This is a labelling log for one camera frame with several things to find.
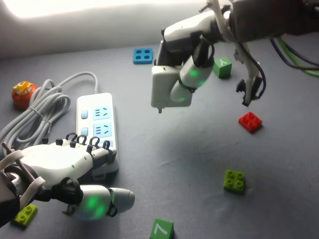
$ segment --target green lego brick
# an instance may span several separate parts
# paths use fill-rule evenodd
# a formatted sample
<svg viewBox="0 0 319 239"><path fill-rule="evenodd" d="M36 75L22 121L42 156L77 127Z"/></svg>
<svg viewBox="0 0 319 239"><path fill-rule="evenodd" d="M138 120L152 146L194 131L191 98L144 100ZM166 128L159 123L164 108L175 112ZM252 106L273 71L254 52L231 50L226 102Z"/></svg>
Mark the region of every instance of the green lego brick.
<svg viewBox="0 0 319 239"><path fill-rule="evenodd" d="M226 170L224 189L235 193L244 193L245 173Z"/></svg>
<svg viewBox="0 0 319 239"><path fill-rule="evenodd" d="M38 208L35 205L29 204L18 213L15 219L12 220L12 223L22 228L26 228L34 218L37 211Z"/></svg>
<svg viewBox="0 0 319 239"><path fill-rule="evenodd" d="M220 79L226 79L230 77L232 63L228 57L224 56L215 59L213 71Z"/></svg>
<svg viewBox="0 0 319 239"><path fill-rule="evenodd" d="M150 239L172 239L173 234L174 223L156 218Z"/></svg>

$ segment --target green cube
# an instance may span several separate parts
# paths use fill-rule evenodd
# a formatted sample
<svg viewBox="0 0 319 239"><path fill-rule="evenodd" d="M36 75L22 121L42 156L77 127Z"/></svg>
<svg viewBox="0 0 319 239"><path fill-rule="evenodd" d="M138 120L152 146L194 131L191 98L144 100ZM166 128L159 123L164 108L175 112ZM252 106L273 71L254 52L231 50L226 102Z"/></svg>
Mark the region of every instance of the green cube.
<svg viewBox="0 0 319 239"><path fill-rule="evenodd" d="M150 239L171 239L174 234L174 223L156 218Z"/></svg>
<svg viewBox="0 0 319 239"><path fill-rule="evenodd" d="M224 189L235 193L244 193L245 173L235 170L226 170Z"/></svg>
<svg viewBox="0 0 319 239"><path fill-rule="evenodd" d="M230 77L232 63L228 57L215 59L213 71L220 79L227 79Z"/></svg>
<svg viewBox="0 0 319 239"><path fill-rule="evenodd" d="M18 213L15 219L12 220L12 223L19 227L26 228L34 218L37 211L38 208L35 205L29 204Z"/></svg>

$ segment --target orange figurine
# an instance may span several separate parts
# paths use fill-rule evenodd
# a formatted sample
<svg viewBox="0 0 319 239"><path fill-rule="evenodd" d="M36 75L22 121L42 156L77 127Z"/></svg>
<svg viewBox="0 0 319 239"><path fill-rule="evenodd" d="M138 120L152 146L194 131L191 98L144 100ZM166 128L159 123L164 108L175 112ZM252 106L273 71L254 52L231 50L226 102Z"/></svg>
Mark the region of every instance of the orange figurine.
<svg viewBox="0 0 319 239"><path fill-rule="evenodd" d="M30 98L37 86L28 81L22 81L12 89L12 99L14 107L26 110L29 107Z"/></svg>

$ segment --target robotic hand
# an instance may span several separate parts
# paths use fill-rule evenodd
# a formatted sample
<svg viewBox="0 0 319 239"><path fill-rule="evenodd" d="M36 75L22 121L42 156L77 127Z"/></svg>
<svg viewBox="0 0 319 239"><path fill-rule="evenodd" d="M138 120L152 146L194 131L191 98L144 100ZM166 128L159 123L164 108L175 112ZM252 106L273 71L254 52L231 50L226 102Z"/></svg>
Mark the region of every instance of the robotic hand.
<svg viewBox="0 0 319 239"><path fill-rule="evenodd" d="M80 185L78 180L91 176L103 165L114 167L117 151L105 141L98 147L86 137L57 139L24 150L11 150L3 143L7 157L0 161L0 227L12 220L33 200L57 199L68 204L64 214L82 220L115 216L132 208L134 193L127 189L101 185Z"/></svg>
<svg viewBox="0 0 319 239"><path fill-rule="evenodd" d="M209 77L214 64L214 44L235 44L234 57L245 64L248 77L237 92L244 92L243 105L258 100L266 88L266 77L251 56L247 42L319 31L319 0L232 0L221 7L207 0L203 12L162 31L163 40L152 68L151 106L159 113L165 107L186 107L195 90Z"/></svg>

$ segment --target gray table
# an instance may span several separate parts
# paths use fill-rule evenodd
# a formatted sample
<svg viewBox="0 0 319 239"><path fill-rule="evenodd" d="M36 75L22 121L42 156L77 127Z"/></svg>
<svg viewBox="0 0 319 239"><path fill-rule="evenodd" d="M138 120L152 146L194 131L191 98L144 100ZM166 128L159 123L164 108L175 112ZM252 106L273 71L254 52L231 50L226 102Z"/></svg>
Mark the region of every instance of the gray table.
<svg viewBox="0 0 319 239"><path fill-rule="evenodd" d="M286 39L319 61L318 38ZM319 79L287 67L267 40L251 46L267 76L261 100L241 105L243 95L235 89L246 70L236 62L230 80L212 75L189 108L164 109L161 115L150 106L152 65L133 65L132 47L0 61L1 128L19 114L10 97L17 82L59 83L77 72L94 72L100 92L113 95L117 114L121 166L108 185L136 195L130 211L95 222L64 216L64 204L55 200L35 202L39 212L28 229L6 225L0 237L147 239L160 217L175 222L177 239L317 239ZM217 44L215 55L233 59L233 49ZM50 142L75 131L76 99L91 94L93 83L82 77L64 92L73 103L54 124ZM238 124L248 111L263 120L254 135ZM224 192L226 169L246 173L244 196Z"/></svg>

